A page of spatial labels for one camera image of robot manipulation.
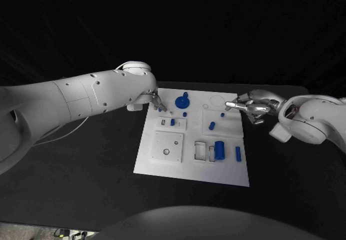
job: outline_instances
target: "blue object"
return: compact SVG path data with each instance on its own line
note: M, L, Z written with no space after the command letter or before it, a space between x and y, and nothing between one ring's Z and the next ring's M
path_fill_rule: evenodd
M225 143L223 141L215 142L215 159L224 160L225 159Z
M236 155L237 155L237 162L243 161L243 155L241 155L241 148L237 146L236 147Z
M214 129L215 129L215 122L213 121L211 126L210 126L210 130L214 130Z
M175 105L179 109L187 109L191 105L191 100L188 98L188 92L184 93L184 96L179 96L175 100Z

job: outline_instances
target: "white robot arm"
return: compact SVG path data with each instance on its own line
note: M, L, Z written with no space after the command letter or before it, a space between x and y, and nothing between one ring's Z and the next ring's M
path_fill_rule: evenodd
M155 109L168 111L152 68L139 61L127 62L123 70L0 87L0 174L21 161L48 131L126 106L129 111L139 111L151 102Z
M325 95L303 95L286 100L266 90L253 90L233 102L225 110L243 110L254 125L264 123L262 117L279 117L270 135L286 143L292 136L311 144L329 139L346 153L346 99Z

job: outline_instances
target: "black background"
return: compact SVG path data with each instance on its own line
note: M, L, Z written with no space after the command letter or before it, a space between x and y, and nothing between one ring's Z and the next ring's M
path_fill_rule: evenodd
M313 94L346 97L345 3L233 1L224 4L217 1L200 1L191 4L132 1L87 3L63 0L55 3L15 2L14 6L3 6L2 85L16 86L57 80L114 69L126 61L135 60L151 64L159 81L225 83L225 88L228 84L298 85L305 86ZM197 86L195 89L200 90L198 88L210 90L208 86ZM184 200L176 197L171 202L168 196L175 194L168 186L179 193L176 184L188 184L184 180L163 178L158 183L155 176L133 176L135 158L132 162L125 163L120 159L114 163L112 153L103 155L93 151L96 144L97 150L112 149L110 139L125 133L123 127L113 126L114 121L129 116L129 124L136 125L142 122L139 128L132 130L138 129L139 132L127 133L127 141L139 142L136 147L132 147L138 152L146 114L135 114L138 118L130 117L123 108L103 116L94 116L84 126L89 126L90 131L81 130L74 136L74 141L57 141L31 150L28 161L24 159L2 176L2 202L3 206L9 206L8 211L2 213L2 220L16 222L22 218L27 223L50 226L67 219L70 223L76 221L74 226L81 229L87 226L91 230L101 230L107 224L130 214L156 208L158 203L169 206L171 203L187 204L191 200L197 204L233 207L262 214L326 238L334 239L334 235L339 239L345 238L345 162L339 161L331 142L326 141L322 148L296 139L289 145L283 145L269 136L274 120L269 120L269 125L257 129L243 122L244 132L249 134L244 141L254 143L246 144L251 160L251 188L225 186L221 190L223 186L218 184L191 181L185 189L187 194L191 189L198 193L205 187L214 187L208 198L191 194L182 197ZM257 141L263 147L270 142L272 151L277 150L273 153L277 158L259 156L257 149L262 147L250 148L256 146ZM123 150L117 150L119 146L113 147L116 152L127 151L126 145L120 147ZM81 153L87 155L86 148L90 149L89 153L94 154L97 162L94 159L86 159L84 165L84 159L78 156ZM308 161L298 159L298 151L308 152ZM52 152L65 158L52 156ZM93 172L91 169L97 169L97 166L104 172ZM113 175L114 182L110 183L109 176L114 171L119 171L120 176ZM81 194L84 181L94 184L96 192ZM65 190L54 188L63 187L64 184L70 185L68 193L76 193L74 197L61 195ZM138 191L132 186L140 184L153 187ZM127 203L127 188L135 196L142 197L136 202L139 206L132 206L133 211L119 209L119 203L125 206ZM51 194L48 198L34 194L41 194L42 191ZM234 191L234 199L230 199L230 191ZM168 196L146 198L146 194L155 196L159 192L168 193ZM109 216L100 222L112 207L116 208L113 213L117 215L113 218ZM60 209L64 209L65 215L60 215Z

